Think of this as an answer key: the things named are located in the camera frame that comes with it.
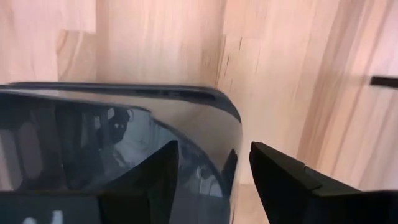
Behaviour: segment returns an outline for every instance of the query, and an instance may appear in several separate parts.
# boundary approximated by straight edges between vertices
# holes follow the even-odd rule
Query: dark object
[[[360,192],[258,142],[250,164],[270,224],[398,222],[397,192]]]
[[[370,85],[380,86],[380,87],[389,87],[389,88],[398,88],[398,78],[373,76],[371,78]]]
[[[241,121],[194,86],[0,86],[0,223],[230,222]],[[261,143],[271,224],[397,223],[396,192],[360,192]]]

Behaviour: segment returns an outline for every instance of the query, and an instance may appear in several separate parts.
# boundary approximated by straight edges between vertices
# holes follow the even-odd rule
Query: wood grain
[[[215,85],[223,0],[97,4],[99,81]]]
[[[368,86],[398,76],[397,20],[398,0],[3,0],[0,82],[219,88],[243,119],[234,219],[265,223],[251,141],[363,190],[398,189],[398,93]]]

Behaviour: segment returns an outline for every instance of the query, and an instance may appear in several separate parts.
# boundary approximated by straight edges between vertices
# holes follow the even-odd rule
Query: wooden floor
[[[398,189],[398,0],[3,0],[0,82],[225,92],[264,142],[361,190]],[[242,160],[235,223],[267,223]]]

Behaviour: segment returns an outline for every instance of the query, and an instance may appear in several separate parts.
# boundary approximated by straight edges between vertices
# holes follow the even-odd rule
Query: light wood planks
[[[99,81],[215,85],[223,0],[97,4]]]
[[[398,75],[397,20],[398,0],[4,0],[0,82],[218,87],[243,118],[253,199],[238,193],[235,220],[260,223],[251,141],[363,190],[398,188],[398,93],[368,86]]]

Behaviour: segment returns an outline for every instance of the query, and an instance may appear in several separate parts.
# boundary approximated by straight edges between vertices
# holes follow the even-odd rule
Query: wooden surface
[[[219,88],[243,118],[234,220],[266,223],[251,141],[363,190],[398,189],[398,92],[368,86],[398,76],[396,21],[398,0],[3,0],[0,82]]]

